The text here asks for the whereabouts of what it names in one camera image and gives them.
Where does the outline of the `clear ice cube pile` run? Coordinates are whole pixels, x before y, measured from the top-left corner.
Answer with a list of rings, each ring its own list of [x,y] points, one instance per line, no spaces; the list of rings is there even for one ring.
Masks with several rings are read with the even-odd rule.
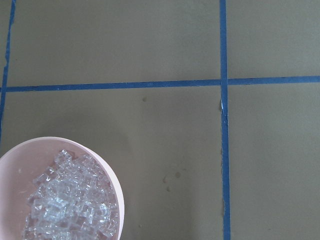
[[[32,181],[24,240],[116,240],[119,204],[110,177],[88,154],[61,150]]]

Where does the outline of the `pink plastic bowl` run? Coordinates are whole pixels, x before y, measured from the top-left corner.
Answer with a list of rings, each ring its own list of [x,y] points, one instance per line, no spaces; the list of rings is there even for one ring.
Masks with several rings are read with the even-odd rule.
[[[119,224],[114,240],[121,238],[125,203],[120,182],[108,163],[97,153],[80,143],[61,137],[38,137],[24,141],[11,148],[0,158],[0,238],[20,240],[26,217],[30,212],[27,198],[35,191],[32,181],[54,161],[61,150],[75,157],[92,156],[104,169],[115,191],[118,204]]]

